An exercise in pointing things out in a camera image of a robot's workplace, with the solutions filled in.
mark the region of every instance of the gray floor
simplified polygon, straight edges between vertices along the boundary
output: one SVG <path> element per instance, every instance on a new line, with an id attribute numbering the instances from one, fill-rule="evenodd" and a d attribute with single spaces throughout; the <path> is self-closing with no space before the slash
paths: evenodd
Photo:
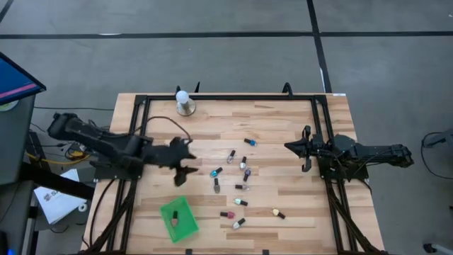
<path id="1" fill-rule="evenodd" d="M 450 0 L 314 2 L 321 31 L 453 30 Z M 307 10 L 295 0 L 15 0 L 0 33 L 311 30 Z M 425 170 L 420 141 L 453 127 L 453 37 L 322 41 L 333 92 L 348 95 L 359 140 L 413 152 L 409 169 L 370 171 L 386 249 L 424 254 L 423 242 L 451 242 L 453 181 Z M 286 81 L 296 92 L 323 91 L 312 38 L 0 40 L 0 50 L 47 86 L 37 106 L 113 108 L 120 92 L 191 91 L 198 81 L 213 92 L 279 91 Z M 47 127 L 53 113 L 35 110 L 33 122 Z M 99 125 L 111 119 L 110 112 L 76 113 Z M 433 171 L 453 176 L 445 146 L 425 155 Z M 76 252 L 83 230 L 42 232 L 38 253 Z"/>

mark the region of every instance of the wooden tabletop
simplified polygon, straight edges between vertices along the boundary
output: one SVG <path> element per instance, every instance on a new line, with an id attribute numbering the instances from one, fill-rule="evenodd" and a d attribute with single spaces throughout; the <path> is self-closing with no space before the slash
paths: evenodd
<path id="1" fill-rule="evenodd" d="M 118 96 L 110 126 L 112 132 L 128 131 L 135 95 L 122 93 Z M 334 133 L 355 139 L 347 98 L 328 94 L 327 99 Z M 127 253 L 184 254 L 185 249 L 193 249 L 194 254 L 262 254 L 263 249 L 269 249 L 271 254 L 334 254 L 336 248 L 326 187 L 319 177 L 316 159 L 312 159 L 312 170 L 302 173 L 304 160 L 283 146 L 285 142 L 300 139 L 305 125 L 312 126 L 312 132 L 315 132 L 310 102 L 197 101 L 196 104 L 195 113 L 183 117 L 176 112 L 175 101 L 151 102 L 150 116 L 168 116 L 192 135 L 194 141 L 190 151 L 197 159 L 186 163 L 200 170 L 189 175 L 181 187 L 175 187 L 174 170 L 146 166 L 138 182 Z M 321 106 L 319 113 L 323 125 Z M 167 120 L 154 119 L 147 126 L 147 136 L 154 137 L 156 143 L 168 143 L 174 136 L 183 137 L 184 134 Z M 243 142 L 246 137 L 257 140 L 258 146 Z M 236 150 L 234 162 L 227 164 L 227 156 L 233 149 Z M 243 156 L 252 168 L 247 182 L 251 187 L 249 191 L 234 188 L 235 184 L 243 183 L 243 172 L 239 169 Z M 224 170 L 219 175 L 220 193 L 216 194 L 209 174 L 218 167 Z M 93 205 L 98 203 L 107 183 L 97 184 Z M 383 249 L 369 190 L 358 181 L 346 183 L 346 190 L 353 220 L 375 247 Z M 112 217 L 116 192 L 117 181 L 102 200 L 93 239 Z M 173 244 L 159 207 L 178 196 L 188 199 L 200 230 Z M 248 206 L 235 205 L 235 198 L 246 200 Z M 273 216 L 273 207 L 280 209 L 286 218 Z M 94 206 L 88 222 L 91 222 L 93 210 Z M 220 217 L 221 211 L 232 211 L 236 217 L 234 220 Z M 242 217 L 246 222 L 240 229 L 233 230 L 232 224 Z M 347 249 L 343 220 L 340 224 Z M 89 226 L 87 224 L 85 240 L 88 240 Z M 119 226 L 116 249 L 120 245 L 122 222 Z"/>

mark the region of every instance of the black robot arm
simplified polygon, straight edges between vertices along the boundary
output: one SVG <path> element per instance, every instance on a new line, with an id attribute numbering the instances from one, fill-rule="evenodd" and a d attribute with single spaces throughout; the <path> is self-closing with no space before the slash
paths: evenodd
<path id="1" fill-rule="evenodd" d="M 345 135 L 336 135 L 332 141 L 325 143 L 319 134 L 309 140 L 310 130 L 310 126 L 305 126 L 299 141 L 285 143 L 285 147 L 297 156 L 306 158 L 302 171 L 310 170 L 310 156 L 328 158 L 331 169 L 339 169 L 347 179 L 355 178 L 355 174 L 368 163 L 388 163 L 399 167 L 413 164 L 411 152 L 402 144 L 364 146 Z"/>
<path id="2" fill-rule="evenodd" d="M 111 133 L 83 122 L 73 113 L 55 113 L 47 132 L 57 140 L 76 141 L 97 151 L 124 171 L 143 169 L 145 164 L 176 169 L 176 186 L 185 183 L 187 174 L 198 170 L 180 165 L 182 159 L 196 158 L 189 153 L 191 141 L 180 137 L 174 137 L 168 146 L 153 145 L 152 137 Z"/>

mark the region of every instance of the black stand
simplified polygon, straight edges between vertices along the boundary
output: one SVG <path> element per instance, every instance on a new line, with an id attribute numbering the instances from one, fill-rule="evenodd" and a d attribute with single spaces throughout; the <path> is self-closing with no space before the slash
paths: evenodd
<path id="1" fill-rule="evenodd" d="M 35 182 L 38 186 L 51 188 L 60 191 L 61 193 L 87 200 L 91 200 L 94 195 L 94 188 L 90 186 L 61 177 L 27 163 L 22 163 L 19 179 L 22 181 L 30 180 Z"/>

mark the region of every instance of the green plastic box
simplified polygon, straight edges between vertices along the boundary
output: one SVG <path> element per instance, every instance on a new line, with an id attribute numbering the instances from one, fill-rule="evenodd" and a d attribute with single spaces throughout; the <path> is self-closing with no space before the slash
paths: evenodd
<path id="1" fill-rule="evenodd" d="M 198 231 L 197 221 L 193 217 L 192 210 L 185 196 L 180 196 L 170 203 L 162 205 L 159 210 L 173 243 L 177 243 Z M 171 225 L 174 211 L 178 211 L 178 224 L 176 227 Z"/>

